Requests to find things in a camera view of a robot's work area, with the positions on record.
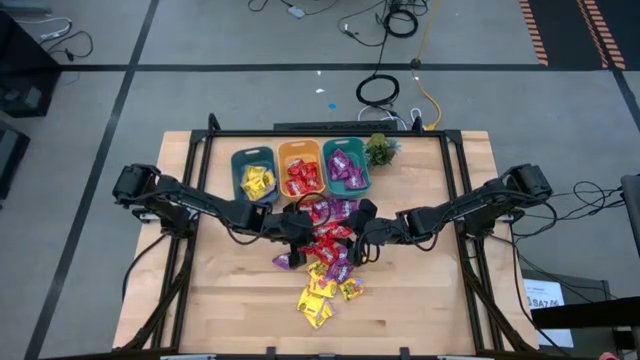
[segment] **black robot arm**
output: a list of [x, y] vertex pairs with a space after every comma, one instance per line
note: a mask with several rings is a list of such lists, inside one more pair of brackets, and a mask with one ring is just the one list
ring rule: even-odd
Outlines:
[[288, 244], [292, 268], [306, 263], [300, 248], [314, 241], [313, 222], [306, 212], [290, 209], [272, 214], [266, 205], [225, 200], [162, 175], [155, 166], [125, 166], [112, 194], [125, 209], [136, 207], [134, 215], [144, 209], [158, 216], [162, 233], [176, 238], [191, 236], [194, 214], [204, 213], [219, 219], [229, 231]]
[[376, 218], [375, 205], [363, 200], [359, 210], [343, 222], [358, 235], [357, 241], [347, 244], [349, 257], [354, 265], [361, 265], [367, 262], [365, 247], [427, 242], [447, 223], [457, 220], [465, 235], [485, 237], [493, 231], [498, 218], [509, 215], [515, 222], [524, 215], [522, 208], [539, 205], [552, 193], [540, 168], [525, 164], [512, 167], [499, 178], [436, 207], [399, 211], [395, 219]]
[[[509, 169], [501, 177], [489, 180], [453, 201], [436, 207], [403, 210], [397, 212], [393, 220], [376, 218], [377, 208], [364, 199], [359, 210], [342, 222], [355, 232], [357, 239], [342, 242], [349, 249], [350, 261], [358, 266], [366, 263], [363, 259], [363, 254], [367, 253], [365, 247], [420, 244], [432, 239], [452, 221], [460, 221], [463, 232], [469, 236], [486, 236], [499, 217], [511, 215], [517, 220], [523, 215], [519, 208], [538, 205], [551, 194], [551, 187], [540, 168], [525, 164]], [[116, 203], [125, 208], [136, 206], [156, 214], [162, 232], [170, 236], [190, 236], [194, 231], [193, 214], [205, 213], [219, 219], [230, 232], [288, 244], [292, 268], [306, 262], [301, 248], [315, 241], [313, 221], [306, 212], [289, 206], [283, 213], [272, 214], [271, 207], [266, 205], [224, 200], [162, 175], [154, 166], [126, 166], [113, 189], [113, 196]]]

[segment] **teal bin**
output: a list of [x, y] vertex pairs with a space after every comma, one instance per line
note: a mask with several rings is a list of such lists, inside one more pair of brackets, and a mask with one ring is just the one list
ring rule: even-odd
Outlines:
[[[362, 176], [367, 183], [367, 187], [359, 190], [350, 190], [345, 188], [344, 180], [331, 181], [329, 176], [329, 157], [336, 151], [342, 150], [353, 162], [356, 167], [362, 168]], [[369, 177], [369, 169], [367, 167], [367, 158], [364, 155], [364, 142], [359, 138], [342, 138], [335, 140], [327, 140], [322, 146], [322, 155], [324, 158], [324, 175], [329, 191], [339, 198], [355, 198], [362, 196], [371, 187], [371, 178]]]
[[277, 183], [278, 168], [273, 157], [273, 150], [266, 146], [240, 150], [231, 156], [231, 176], [233, 177], [233, 195], [235, 199], [249, 201], [247, 194], [242, 190], [242, 176], [245, 168], [249, 165], [264, 166], [273, 171], [273, 175], [276, 178], [276, 189], [258, 200], [258, 202], [261, 204], [275, 204], [278, 201], [278, 196], [280, 196], [280, 189], [278, 188], [280, 184]]

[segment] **black metal frame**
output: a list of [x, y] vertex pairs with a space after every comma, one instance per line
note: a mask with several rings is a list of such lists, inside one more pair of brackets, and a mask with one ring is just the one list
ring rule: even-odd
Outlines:
[[[194, 164], [196, 162], [196, 153], [197, 148], [201, 142], [204, 141], [204, 152], [202, 155], [202, 160], [200, 163], [200, 172], [198, 177], [197, 188], [199, 190], [204, 190], [205, 183], [207, 179], [207, 173], [209, 170], [209, 160], [211, 158], [211, 151], [213, 147], [213, 141], [215, 138], [220, 137], [335, 137], [335, 136], [361, 136], [367, 137], [371, 136], [374, 133], [378, 133], [380, 131], [348, 131], [344, 130], [319, 130], [319, 131], [270, 131], [270, 130], [221, 130], [220, 125], [213, 114], [209, 115], [209, 126], [206, 130], [193, 130], [191, 132], [191, 137], [189, 140], [189, 150], [187, 152], [187, 159], [185, 164], [185, 171], [183, 174], [183, 183], [189, 184], [192, 180]], [[457, 197], [457, 190], [454, 181], [454, 172], [451, 161], [451, 153], [449, 151], [449, 143], [452, 143], [455, 147], [458, 165], [460, 168], [460, 176], [462, 178], [463, 191], [465, 193], [470, 192], [471, 189], [471, 179], [469, 177], [469, 170], [467, 167], [466, 156], [464, 152], [464, 146], [462, 142], [462, 134], [460, 130], [446, 130], [446, 131], [423, 131], [420, 127], [414, 127], [412, 131], [385, 131], [383, 132], [386, 136], [389, 137], [423, 137], [423, 138], [431, 138], [438, 139], [440, 142], [440, 149], [442, 152], [442, 161], [444, 165], [445, 179], [448, 188], [448, 195], [450, 199], [454, 199]], [[196, 218], [194, 220], [195, 223], [195, 232], [193, 236], [186, 239], [186, 251], [187, 253], [193, 254], [195, 251], [195, 245], [197, 240], [197, 229], [198, 229], [198, 221]], [[458, 253], [460, 257], [460, 265], [462, 272], [474, 272], [471, 267], [471, 263], [466, 261], [469, 259], [469, 253], [467, 250], [467, 238], [463, 236], [456, 229], [456, 240], [458, 245]], [[165, 273], [163, 277], [163, 283], [161, 288], [160, 298], [165, 299], [169, 289], [172, 287], [174, 283], [174, 269], [176, 265], [176, 261], [178, 258], [178, 252], [180, 249], [180, 239], [171, 239], [171, 244], [169, 247], [169, 254], [167, 257], [167, 265], [165, 268]], [[486, 263], [486, 257], [484, 254], [483, 247], [478, 245], [477, 242], [475, 244], [475, 253], [478, 261], [478, 275], [481, 279], [483, 288], [487, 291], [490, 299], [493, 300], [493, 292], [491, 289], [491, 279], [489, 276], [489, 271]], [[158, 321], [152, 338], [151, 338], [151, 346], [150, 349], [138, 349], [138, 350], [116, 350], [116, 353], [108, 353], [108, 354], [95, 354], [91, 355], [90, 358], [108, 358], [110, 355], [113, 357], [121, 357], [129, 358], [130, 356], [134, 356], [138, 354], [139, 358], [152, 358], [158, 355], [158, 352], [162, 352], [164, 355], [175, 355], [178, 354], [178, 349], [180, 347], [180, 340], [182, 336], [182, 327], [184, 323], [186, 304], [187, 304], [187, 295], [189, 290], [189, 280], [191, 275], [193, 256], [185, 257], [184, 261], [189, 262], [188, 264], [183, 263], [183, 269], [187, 269], [186, 272], [186, 281], [182, 283], [179, 294], [175, 295], [177, 297], [177, 306], [176, 306], [176, 315], [174, 318], [174, 323], [172, 325], [172, 334], [171, 340], [168, 347], [162, 347], [162, 335], [163, 329], [165, 327], [165, 317], [162, 316]], [[495, 321], [489, 316], [489, 325], [491, 331], [491, 337], [493, 341], [493, 350], [487, 350], [484, 347], [484, 341], [482, 336], [482, 326], [480, 324], [480, 318], [478, 315], [478, 307], [476, 303], [476, 295], [471, 286], [464, 281], [465, 286], [465, 296], [467, 300], [467, 307], [469, 311], [469, 321], [471, 327], [471, 333], [474, 341], [474, 348], [476, 354], [487, 353], [487, 351], [497, 351], [502, 354], [504, 347], [502, 344], [502, 336], [501, 332], [496, 325]], [[269, 347], [266, 350], [266, 353], [263, 355], [217, 355], [216, 358], [242, 358], [242, 359], [275, 359], [276, 358], [276, 349], [274, 347]], [[525, 354], [520, 353], [503, 353], [510, 354], [513, 356], [526, 357]], [[304, 355], [278, 355], [278, 358], [290, 358], [290, 359], [308, 359], [310, 354]], [[411, 356], [408, 348], [400, 348], [399, 349], [399, 357], [400, 359], [437, 359], [437, 356]], [[339, 356], [340, 359], [362, 359], [362, 356]], [[366, 358], [376, 358], [376, 359], [398, 359], [398, 355], [395, 356], [385, 356], [385, 355], [376, 355], [376, 356], [366, 356]]]
[[[379, 131], [349, 131], [349, 136], [371, 136], [373, 133]], [[464, 152], [464, 146], [462, 142], [462, 135], [459, 130], [446, 130], [446, 131], [429, 131], [425, 132], [420, 130], [414, 131], [386, 131], [385, 135], [391, 137], [424, 137], [431, 139], [438, 139], [440, 141], [440, 149], [442, 151], [442, 159], [444, 164], [445, 178], [447, 182], [448, 194], [450, 199], [454, 199], [457, 197], [457, 190], [454, 181], [454, 173], [453, 166], [451, 162], [451, 153], [449, 151], [449, 142], [453, 143], [455, 146], [458, 165], [460, 168], [460, 175], [462, 178], [463, 190], [465, 193], [470, 192], [471, 188], [471, 179], [469, 177], [469, 170], [467, 167], [467, 160]], [[206, 183], [207, 173], [209, 169], [209, 160], [212, 151], [212, 145], [215, 138], [218, 137], [300, 137], [300, 136], [309, 136], [309, 137], [331, 137], [345, 134], [344, 130], [319, 130], [319, 131], [270, 131], [270, 130], [221, 130], [220, 125], [213, 114], [209, 115], [209, 128], [207, 130], [193, 130], [191, 133], [191, 138], [189, 142], [189, 150], [187, 153], [187, 160], [185, 165], [185, 171], [183, 175], [183, 183], [189, 184], [191, 182], [194, 164], [196, 161], [196, 150], [199, 144], [204, 141], [204, 153], [202, 156], [202, 162], [200, 164], [200, 176], [198, 179], [197, 188], [199, 190], [204, 190], [204, 186]], [[469, 253], [467, 251], [466, 239], [461, 236], [458, 231], [456, 231], [456, 239], [458, 243], [458, 252], [460, 259], [469, 258]], [[189, 239], [187, 239], [187, 249], [191, 251], [195, 250], [195, 243], [197, 238], [197, 232]], [[477, 243], [475, 248], [475, 253], [478, 258], [478, 274], [480, 279], [482, 280], [484, 288], [493, 298], [493, 292], [491, 289], [491, 279], [487, 267], [487, 261], [484, 254], [484, 250], [482, 246], [479, 246]], [[176, 264], [177, 254], [180, 248], [180, 240], [172, 239], [171, 245], [169, 248], [169, 254], [167, 258], [167, 266], [165, 269], [165, 274], [163, 278], [162, 291], [160, 296], [164, 297], [167, 293], [168, 288], [171, 285], [173, 276], [174, 276], [174, 268]], [[466, 261], [460, 261], [461, 266], [471, 266]], [[180, 339], [182, 335], [182, 325], [184, 322], [184, 314], [186, 311], [186, 300], [187, 293], [189, 289], [189, 279], [185, 282], [183, 288], [181, 289], [179, 295], [177, 296], [177, 307], [176, 307], [176, 316], [174, 318], [173, 323], [173, 331], [171, 335], [171, 341], [169, 344], [170, 348], [179, 349], [180, 347]], [[465, 295], [467, 298], [467, 307], [469, 311], [469, 320], [471, 326], [471, 332], [473, 335], [474, 347], [477, 352], [484, 350], [484, 342], [482, 338], [482, 327], [480, 324], [480, 318], [478, 315], [478, 307], [476, 303], [476, 298], [473, 290], [470, 288], [468, 284], [465, 283]], [[500, 330], [497, 325], [493, 321], [491, 317], [489, 317], [490, 321], [490, 330], [493, 341], [493, 349], [495, 350], [503, 350], [502, 344], [502, 336], [500, 334]], [[161, 319], [160, 323], [157, 325], [155, 332], [153, 334], [151, 347], [159, 348], [161, 345], [163, 328], [165, 326], [164, 318]]]

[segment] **white paper sign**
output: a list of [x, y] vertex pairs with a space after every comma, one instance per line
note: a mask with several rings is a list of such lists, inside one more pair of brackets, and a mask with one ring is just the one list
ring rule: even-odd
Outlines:
[[[524, 279], [524, 286], [527, 289], [527, 298], [529, 299], [529, 308], [531, 310], [564, 305], [562, 289], [557, 282]], [[558, 346], [573, 348], [571, 330], [542, 329], [542, 331], [558, 344]], [[540, 332], [538, 332], [537, 335], [540, 345], [551, 346], [551, 343], [549, 343]]]

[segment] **green plant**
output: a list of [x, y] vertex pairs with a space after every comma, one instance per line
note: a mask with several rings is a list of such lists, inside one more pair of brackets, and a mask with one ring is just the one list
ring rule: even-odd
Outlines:
[[387, 139], [384, 134], [373, 134], [365, 146], [365, 154], [370, 166], [391, 164], [396, 153], [400, 151], [398, 141]]

